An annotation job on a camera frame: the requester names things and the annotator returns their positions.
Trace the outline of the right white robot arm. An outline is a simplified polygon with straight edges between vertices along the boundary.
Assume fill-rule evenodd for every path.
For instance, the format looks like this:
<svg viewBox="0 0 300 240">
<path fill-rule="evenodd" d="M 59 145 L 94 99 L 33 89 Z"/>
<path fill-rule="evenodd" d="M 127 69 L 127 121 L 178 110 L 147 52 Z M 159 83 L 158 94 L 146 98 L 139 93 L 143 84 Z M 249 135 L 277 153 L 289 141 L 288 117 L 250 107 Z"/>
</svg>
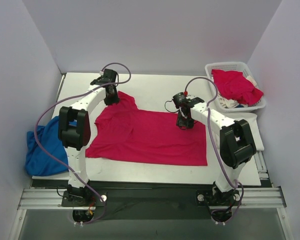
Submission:
<svg viewBox="0 0 300 240">
<path fill-rule="evenodd" d="M 208 129 L 221 168 L 211 197 L 215 203 L 223 204 L 230 197 L 229 191 L 238 188 L 241 171 L 257 152 L 251 127 L 246 120 L 229 118 L 211 109 L 203 99 L 187 96 L 185 92 L 174 95 L 172 101 L 177 109 L 178 127 L 191 129 L 199 122 Z"/>
</svg>

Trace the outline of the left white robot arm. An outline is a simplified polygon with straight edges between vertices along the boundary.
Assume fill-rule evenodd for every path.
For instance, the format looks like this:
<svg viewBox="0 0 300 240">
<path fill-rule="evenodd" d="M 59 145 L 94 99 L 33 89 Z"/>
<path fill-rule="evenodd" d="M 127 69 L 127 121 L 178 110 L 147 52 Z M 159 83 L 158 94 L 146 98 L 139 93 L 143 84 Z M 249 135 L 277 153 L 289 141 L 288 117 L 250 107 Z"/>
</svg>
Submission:
<svg viewBox="0 0 300 240">
<path fill-rule="evenodd" d="M 68 186 L 70 190 L 76 190 L 73 200 L 80 206 L 91 201 L 91 193 L 85 189 L 89 182 L 85 157 L 86 146 L 91 139 L 89 116 L 101 102 L 107 106 L 119 103 L 116 87 L 118 77 L 119 74 L 112 69 L 102 70 L 83 96 L 59 110 L 58 138 L 70 167 Z"/>
</svg>

